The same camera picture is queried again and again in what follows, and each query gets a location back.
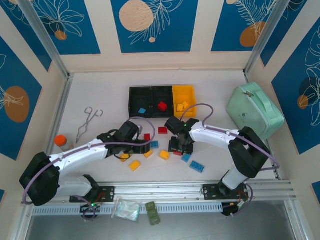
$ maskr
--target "bag handle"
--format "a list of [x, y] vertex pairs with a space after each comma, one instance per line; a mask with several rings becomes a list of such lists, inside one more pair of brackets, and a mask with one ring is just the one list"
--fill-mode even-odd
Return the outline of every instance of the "bag handle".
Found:
[[275, 118], [277, 115], [274, 112], [272, 108], [272, 103], [271, 101], [267, 98], [266, 94], [262, 90], [258, 90], [255, 92], [256, 96], [260, 99], [262, 102], [265, 111], [269, 114], [270, 118]]

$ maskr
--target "white table surface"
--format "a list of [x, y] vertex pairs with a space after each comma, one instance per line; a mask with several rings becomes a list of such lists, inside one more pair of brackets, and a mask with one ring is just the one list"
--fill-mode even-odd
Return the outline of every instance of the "white table surface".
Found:
[[[129, 118], [129, 87], [136, 86], [171, 86], [193, 85], [197, 103], [207, 103], [213, 106], [214, 114], [207, 120], [207, 124], [225, 128], [237, 129], [226, 112], [226, 105], [234, 88], [245, 84], [245, 77], [240, 70], [166, 70], [166, 71], [122, 71], [76, 73], [73, 78], [70, 93], [63, 113], [59, 134], [67, 136], [74, 144], [78, 128], [82, 126], [87, 114], [86, 107], [94, 111], [103, 110], [100, 118], [95, 118], [75, 147], [84, 145], [101, 133], [118, 129]], [[203, 120], [210, 113], [205, 106], [197, 108], [196, 119]], [[196, 142], [193, 145], [193, 155], [189, 163], [173, 155], [169, 160], [159, 158], [161, 150], [168, 150], [172, 134], [158, 135], [158, 127], [163, 127], [167, 118], [153, 118], [151, 122], [156, 127], [155, 141], [159, 148], [153, 150], [148, 159], [135, 154], [126, 162], [111, 156], [75, 169], [71, 176], [91, 175], [97, 182], [171, 182], [171, 181], [205, 181], [220, 180], [233, 166], [229, 151], [213, 145]], [[134, 120], [143, 126], [143, 134], [150, 133], [152, 128], [143, 120]], [[54, 153], [60, 153], [54, 147]], [[128, 167], [134, 160], [139, 160], [141, 166], [132, 172]], [[203, 173], [189, 167], [194, 160], [205, 166]], [[269, 160], [265, 167], [270, 167]], [[260, 172], [257, 179], [275, 179], [273, 171]]]

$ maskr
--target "yellow lego brick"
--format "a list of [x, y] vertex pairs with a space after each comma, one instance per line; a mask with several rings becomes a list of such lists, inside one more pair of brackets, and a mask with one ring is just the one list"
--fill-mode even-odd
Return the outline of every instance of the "yellow lego brick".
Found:
[[137, 170], [138, 167], [141, 166], [141, 163], [138, 160], [134, 160], [130, 165], [129, 168], [131, 168], [131, 170], [134, 172], [135, 170]]
[[186, 101], [184, 101], [184, 102], [182, 103], [182, 105], [183, 105], [183, 108], [184, 108], [184, 109], [186, 109], [186, 108], [189, 106], [189, 104], [188, 104]]
[[184, 106], [182, 104], [178, 104], [178, 107], [176, 108], [177, 112], [182, 112], [184, 110]]
[[124, 153], [124, 154], [122, 154], [121, 156], [120, 156], [120, 160], [121, 160], [121, 162], [125, 162], [125, 161], [127, 161], [130, 157], [132, 156], [132, 154], [127, 154], [127, 153]]
[[168, 153], [167, 151], [165, 150], [162, 150], [160, 152], [160, 155], [159, 155], [160, 158], [164, 159], [164, 160], [168, 160], [170, 158], [170, 153]]
[[150, 150], [147, 153], [143, 154], [146, 158], [150, 157], [152, 154], [154, 153], [154, 151]]

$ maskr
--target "floor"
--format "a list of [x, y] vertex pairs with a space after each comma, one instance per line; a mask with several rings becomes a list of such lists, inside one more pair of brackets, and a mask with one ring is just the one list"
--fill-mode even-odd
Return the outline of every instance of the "floor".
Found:
[[160, 214], [161, 223], [149, 224], [103, 215], [84, 222], [80, 216], [36, 216], [26, 240], [292, 240], [283, 202], [253, 202], [235, 218], [221, 213]]
[[[78, 128], [87, 119], [84, 110], [92, 107], [94, 111], [103, 110], [103, 115], [93, 119], [75, 147], [84, 145], [101, 133], [118, 129], [128, 118], [129, 88], [135, 86], [171, 86], [193, 85], [197, 103], [207, 103], [214, 107], [213, 116], [206, 122], [209, 125], [237, 129], [228, 116], [225, 108], [234, 88], [245, 84], [244, 74], [240, 70], [166, 70], [166, 71], [122, 71], [76, 73], [73, 78], [70, 93], [59, 128], [59, 134], [64, 134], [75, 143]], [[196, 119], [203, 120], [210, 110], [197, 108]], [[153, 118], [151, 121], [158, 127], [163, 127], [167, 119]], [[152, 133], [152, 128], [142, 120], [135, 120], [143, 126], [144, 133]], [[126, 162], [115, 157], [109, 157], [93, 164], [83, 165], [72, 172], [72, 176], [91, 175], [97, 182], [159, 182], [159, 181], [206, 181], [220, 180], [233, 166], [233, 160], [228, 150], [205, 143], [195, 143], [191, 157], [205, 166], [203, 173], [189, 167], [181, 157], [171, 155], [165, 161], [159, 158], [161, 150], [168, 150], [172, 134], [158, 135], [155, 140], [159, 148], [151, 157], [135, 154]], [[132, 172], [128, 167], [134, 160], [139, 160], [141, 166]], [[256, 179], [275, 179], [272, 171], [258, 174]]]

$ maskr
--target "green lego brick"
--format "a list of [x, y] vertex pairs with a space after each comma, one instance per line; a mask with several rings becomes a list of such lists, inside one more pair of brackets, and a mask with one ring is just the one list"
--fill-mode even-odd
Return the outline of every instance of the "green lego brick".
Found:
[[150, 221], [151, 226], [154, 226], [154, 225], [160, 223], [160, 218], [159, 218], [159, 216], [154, 216], [154, 217], [149, 218], [149, 221]]
[[152, 209], [152, 210], [148, 211], [147, 213], [148, 213], [148, 217], [149, 217], [149, 218], [153, 218], [153, 217], [155, 217], [155, 216], [158, 216], [158, 211], [157, 211], [157, 209]]
[[148, 203], [145, 204], [145, 208], [146, 208], [147, 211], [150, 211], [152, 209], [156, 209], [156, 204], [155, 204], [154, 201], [148, 202]]

